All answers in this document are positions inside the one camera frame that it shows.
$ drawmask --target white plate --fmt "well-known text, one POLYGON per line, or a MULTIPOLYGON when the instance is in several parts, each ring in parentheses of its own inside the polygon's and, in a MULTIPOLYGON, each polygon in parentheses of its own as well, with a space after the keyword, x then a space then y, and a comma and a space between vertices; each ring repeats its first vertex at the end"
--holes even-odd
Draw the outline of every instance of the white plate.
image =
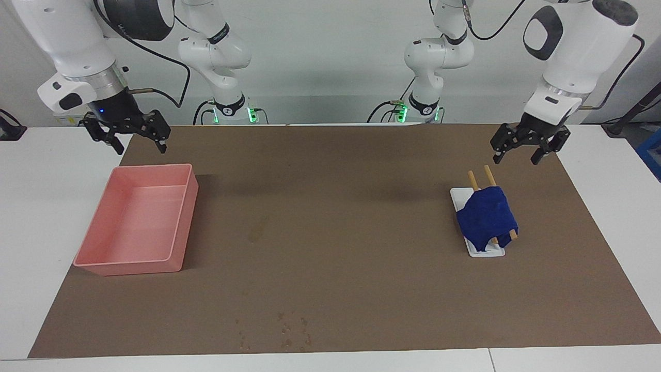
MULTIPOLYGON (((456 187, 450 189, 450 196, 452 197, 452 203, 455 205, 455 210, 462 210, 466 205, 468 199, 471 198, 473 194, 473 189, 470 187, 456 187)), ((466 237, 466 248, 468 248, 468 254, 471 257, 502 257, 505 256, 505 248, 501 248, 498 244, 493 244, 491 241, 486 245, 486 251, 478 252, 475 249, 473 243, 471 243, 466 237)))

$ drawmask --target black stand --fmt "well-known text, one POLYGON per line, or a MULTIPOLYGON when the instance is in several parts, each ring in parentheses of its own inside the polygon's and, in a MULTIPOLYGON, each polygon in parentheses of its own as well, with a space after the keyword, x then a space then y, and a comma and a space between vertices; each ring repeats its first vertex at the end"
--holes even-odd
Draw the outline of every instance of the black stand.
POLYGON ((656 84, 656 87, 653 87, 652 90, 647 93, 645 97, 643 97, 634 107, 632 107, 631 110, 625 114, 625 116, 622 116, 618 122, 614 124, 602 124, 603 130, 611 138, 623 138, 622 130, 624 127, 629 124, 629 122, 631 122, 631 120, 635 118, 636 115, 645 110, 645 108, 649 106, 649 104, 651 104, 652 101, 659 95, 661 95, 661 82, 656 84))

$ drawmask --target blue object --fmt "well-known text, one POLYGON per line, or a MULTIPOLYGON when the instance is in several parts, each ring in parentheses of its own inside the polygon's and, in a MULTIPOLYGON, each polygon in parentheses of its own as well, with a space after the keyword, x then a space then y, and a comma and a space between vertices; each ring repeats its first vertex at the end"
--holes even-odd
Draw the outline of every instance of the blue object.
POLYGON ((478 252, 486 251, 493 237, 505 248, 512 241, 510 230, 519 232, 505 193, 498 186, 475 191, 466 206, 457 212, 457 221, 463 235, 478 252))
POLYGON ((661 147, 661 130, 657 130, 647 141, 638 146, 636 153, 638 153, 656 178, 661 180, 661 164, 659 164, 661 162, 661 155, 658 153, 659 147, 661 147))

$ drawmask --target chopstick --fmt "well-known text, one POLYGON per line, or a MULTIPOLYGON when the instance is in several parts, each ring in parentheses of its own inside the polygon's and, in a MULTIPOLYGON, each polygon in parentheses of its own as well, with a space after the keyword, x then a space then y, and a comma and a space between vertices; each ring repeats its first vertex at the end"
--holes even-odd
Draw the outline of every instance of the chopstick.
MULTIPOLYGON (((494 178, 493 173, 491 173, 491 168, 488 165, 485 165, 486 178, 489 180, 489 186, 497 186, 496 179, 494 178)), ((475 173, 473 171, 468 171, 468 179, 471 181, 471 187, 473 192, 478 191, 480 187, 477 185, 477 180, 475 179, 475 173)), ((515 240, 519 236, 516 234, 516 230, 510 230, 510 238, 515 240)), ((498 238, 491 239, 491 244, 498 245, 498 238)))

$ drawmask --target white wall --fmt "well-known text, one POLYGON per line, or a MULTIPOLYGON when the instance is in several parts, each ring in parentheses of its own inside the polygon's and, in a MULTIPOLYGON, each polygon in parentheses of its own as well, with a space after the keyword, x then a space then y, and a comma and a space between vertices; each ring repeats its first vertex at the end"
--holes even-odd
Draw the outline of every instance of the white wall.
MULTIPOLYGON (((11 4, 11 0, 2 1, 11 4)), ((272 122, 365 121, 376 104, 399 98, 410 81, 412 72, 403 61, 407 43, 438 36, 425 0, 219 1, 232 30, 253 48, 252 64, 237 72, 244 92, 256 106, 268 110, 272 122)), ((630 2, 641 14, 637 33, 647 40, 649 52, 622 80, 609 105, 592 113, 588 121, 623 114, 661 79, 661 44, 655 42, 661 34, 658 0, 630 2)), ((476 31, 490 34, 517 3, 518 0, 476 1, 472 9, 476 31)), ((444 72, 446 90, 441 104, 447 109, 446 122, 518 121, 544 70, 544 63, 525 51, 522 33, 530 16, 546 4, 542 0, 527 1, 499 36, 489 42, 475 41, 476 54, 470 66, 444 72)), ((52 74, 51 68, 38 62, 40 54, 34 51, 34 44, 6 40, 11 37, 8 29, 17 34, 24 32, 9 22, 11 13, 0 15, 0 21, 0 104, 16 112, 28 125, 52 124, 50 113, 38 104, 35 92, 52 74), (5 88, 6 79, 10 79, 11 89, 5 88)), ((164 42, 145 44, 176 57, 179 39, 189 33, 176 26, 164 42)), ((157 87, 172 95, 180 93, 185 78, 181 67, 123 40, 109 43, 121 66, 131 68, 127 74, 131 87, 157 87)), ((632 40, 587 104, 601 101, 636 48, 632 40)), ((158 96, 140 96, 139 103, 145 111, 161 110, 171 124, 188 124, 194 108, 210 96, 209 92, 202 79, 194 75, 183 109, 176 110, 158 96)), ((658 118, 658 109, 641 118, 658 118)), ((574 121, 582 121, 588 114, 577 114, 574 121)))

